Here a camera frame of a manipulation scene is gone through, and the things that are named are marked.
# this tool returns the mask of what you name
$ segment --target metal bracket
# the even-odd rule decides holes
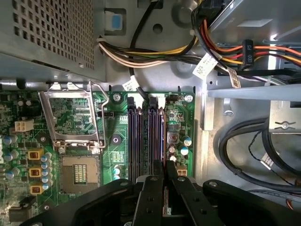
[[[231,98],[224,98],[224,103],[223,103],[223,115],[224,116],[233,116],[234,112],[232,111],[231,108]]]
[[[103,121],[103,138],[100,140],[98,133],[98,126],[96,121],[95,106],[93,101],[93,86],[101,90],[105,97],[105,101],[101,104],[102,121]],[[93,82],[89,82],[89,91],[80,89],[75,84],[68,82],[67,88],[63,89],[59,83],[54,83],[47,92],[39,92],[40,101],[43,107],[46,122],[49,128],[50,137],[54,147],[67,147],[67,146],[86,146],[88,150],[92,148],[105,148],[106,147],[106,132],[104,120],[104,106],[109,102],[109,97],[104,89]],[[53,115],[50,99],[51,98],[85,98],[88,101],[91,123],[95,127],[95,133],[89,135],[68,135],[60,134],[55,131],[56,118]]]
[[[301,108],[290,101],[271,101],[269,131],[274,134],[301,134]]]

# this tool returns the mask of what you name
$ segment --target screw hole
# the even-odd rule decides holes
[[[204,215],[207,214],[207,210],[200,209],[199,212]]]
[[[147,208],[147,209],[146,209],[146,213],[151,214],[151,213],[152,213],[152,210],[149,209],[149,208]]]
[[[163,27],[161,24],[155,24],[152,28],[155,34],[161,34],[163,31]]]

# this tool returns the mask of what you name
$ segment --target white sticker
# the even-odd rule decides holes
[[[274,164],[274,162],[272,161],[272,159],[269,157],[269,155],[267,153],[264,154],[264,156],[261,158],[260,161],[266,168],[268,168],[268,170],[271,170],[272,165]]]
[[[206,77],[216,65],[217,61],[208,53],[206,53],[192,73],[198,76],[200,79],[206,80]]]
[[[228,67],[228,72],[230,76],[230,81],[233,88],[241,88],[240,81],[238,79],[237,73],[232,68]]]
[[[135,78],[134,75],[131,76],[131,80],[127,81],[126,83],[124,83],[123,88],[125,89],[125,91],[128,92],[135,92],[137,90],[137,88],[139,87],[139,84]]]

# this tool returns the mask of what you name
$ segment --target orange wire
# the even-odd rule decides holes
[[[285,202],[286,202],[286,204],[287,204],[288,208],[290,208],[291,210],[293,210],[292,201],[291,201],[291,200],[289,200],[289,199],[287,199]]]
[[[211,43],[212,46],[214,46],[215,49],[217,49],[218,51],[221,51],[221,52],[232,52],[234,50],[238,50],[240,48],[242,48],[243,46],[236,46],[234,48],[227,48],[227,49],[223,49],[223,48],[220,48],[216,45],[214,45],[214,43],[211,41],[211,38],[209,36],[209,33],[208,33],[208,28],[207,28],[207,21],[204,20],[204,30],[205,30],[205,35],[208,39],[208,41]]]
[[[237,47],[234,47],[234,48],[223,49],[223,48],[220,48],[220,47],[214,45],[214,43],[211,41],[209,33],[208,33],[207,21],[206,20],[204,20],[204,30],[205,30],[205,35],[206,35],[208,41],[218,51],[221,51],[221,52],[232,52],[234,50],[242,48],[242,46],[237,46]],[[256,49],[281,49],[281,50],[285,50],[285,51],[288,51],[288,52],[291,52],[291,53],[294,53],[294,54],[297,54],[297,55],[301,56],[300,52],[295,51],[295,50],[290,49],[290,48],[281,47],[281,46],[255,46],[254,48],[256,48]]]

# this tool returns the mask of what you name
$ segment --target red wire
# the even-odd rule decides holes
[[[258,53],[255,53],[255,56],[260,56],[260,55],[264,55],[264,54],[267,54],[268,52],[258,52]],[[229,56],[229,57],[227,57],[228,59],[237,59],[237,58],[240,58],[240,57],[242,57],[243,56],[243,54],[241,53],[241,54],[237,54],[237,55],[235,55],[235,56]]]

